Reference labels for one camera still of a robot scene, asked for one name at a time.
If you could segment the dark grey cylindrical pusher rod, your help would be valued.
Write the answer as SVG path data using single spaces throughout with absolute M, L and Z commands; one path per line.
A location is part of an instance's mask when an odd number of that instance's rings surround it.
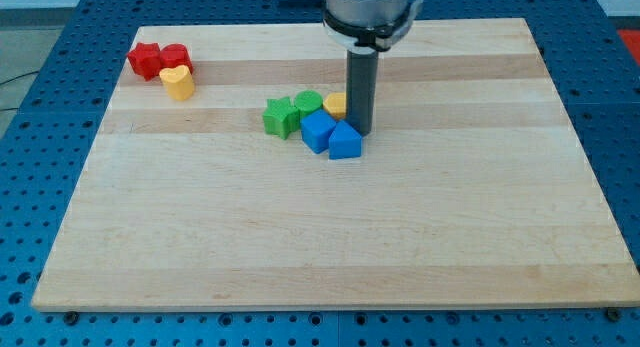
M 349 51 L 346 62 L 346 121 L 362 136 L 371 132 L 378 69 L 378 53 Z

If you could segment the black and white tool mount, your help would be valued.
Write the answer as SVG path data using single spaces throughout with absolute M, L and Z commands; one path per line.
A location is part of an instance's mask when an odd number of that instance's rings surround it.
M 424 0 L 415 0 L 396 20 L 375 27 L 347 24 L 326 10 L 323 25 L 327 35 L 350 52 L 387 52 L 409 33 L 423 4 Z

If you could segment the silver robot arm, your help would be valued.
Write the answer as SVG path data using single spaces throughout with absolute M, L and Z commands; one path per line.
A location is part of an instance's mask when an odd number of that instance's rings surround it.
M 361 135 L 373 127 L 378 59 L 410 31 L 422 0 L 325 0 L 327 35 L 347 51 L 346 121 Z

